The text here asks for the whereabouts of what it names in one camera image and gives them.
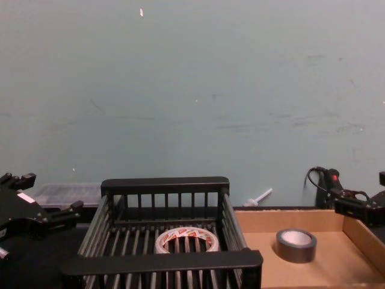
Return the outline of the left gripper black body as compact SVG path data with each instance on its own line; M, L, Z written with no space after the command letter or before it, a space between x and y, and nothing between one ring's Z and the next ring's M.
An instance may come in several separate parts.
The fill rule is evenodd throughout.
M32 197L1 186L1 239L38 232L48 221L47 212Z

